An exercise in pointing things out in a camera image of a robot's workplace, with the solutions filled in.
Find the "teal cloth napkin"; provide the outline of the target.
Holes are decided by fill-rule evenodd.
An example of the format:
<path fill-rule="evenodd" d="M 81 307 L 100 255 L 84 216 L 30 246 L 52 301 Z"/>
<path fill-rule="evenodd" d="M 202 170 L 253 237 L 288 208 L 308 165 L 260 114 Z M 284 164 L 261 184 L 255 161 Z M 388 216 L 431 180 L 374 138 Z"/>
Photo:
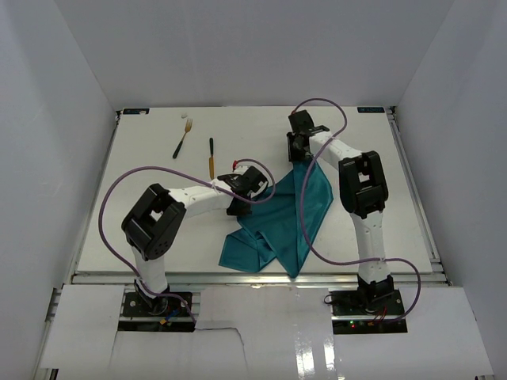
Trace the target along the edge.
<path fill-rule="evenodd" d="M 241 228 L 226 236 L 220 266 L 256 273 L 277 260 L 290 277 L 300 273 L 310 252 L 300 221 L 309 239 L 315 241 L 334 201 L 332 186 L 319 164 L 312 167 L 303 186 L 308 166 L 308 162 L 294 163 L 275 187 L 260 196 L 263 200 L 274 192 L 271 200 L 253 205 L 250 215 L 237 218 Z"/>

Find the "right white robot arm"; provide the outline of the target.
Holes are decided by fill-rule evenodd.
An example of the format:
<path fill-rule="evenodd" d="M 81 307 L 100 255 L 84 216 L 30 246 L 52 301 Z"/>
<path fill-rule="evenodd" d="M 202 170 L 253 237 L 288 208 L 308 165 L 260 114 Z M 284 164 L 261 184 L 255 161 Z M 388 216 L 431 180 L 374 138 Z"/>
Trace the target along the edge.
<path fill-rule="evenodd" d="M 356 234 L 359 260 L 356 297 L 363 307 L 371 308 L 394 292 L 394 280 L 385 262 L 383 210 L 388 188 L 381 158 L 374 150 L 360 151 L 342 142 L 328 127 L 316 126 L 306 110 L 288 117 L 291 162 L 308 161 L 303 178 L 300 210 L 304 211 L 307 182 L 318 158 L 337 170 L 339 196 L 349 213 Z"/>

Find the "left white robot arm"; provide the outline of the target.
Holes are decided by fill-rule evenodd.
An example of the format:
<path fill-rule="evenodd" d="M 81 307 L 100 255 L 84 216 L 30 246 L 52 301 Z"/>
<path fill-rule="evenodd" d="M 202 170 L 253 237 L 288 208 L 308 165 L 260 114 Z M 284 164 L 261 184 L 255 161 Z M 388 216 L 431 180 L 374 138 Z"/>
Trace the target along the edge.
<path fill-rule="evenodd" d="M 140 196 L 121 224 L 127 243 L 132 247 L 135 269 L 135 292 L 147 312 L 161 315 L 170 301 L 164 255 L 171 248 L 181 224 L 186 219 L 223 210 L 229 216 L 251 213 L 250 202 L 269 186 L 267 177 L 248 165 L 232 173 L 187 188 L 164 188 L 150 185 Z"/>

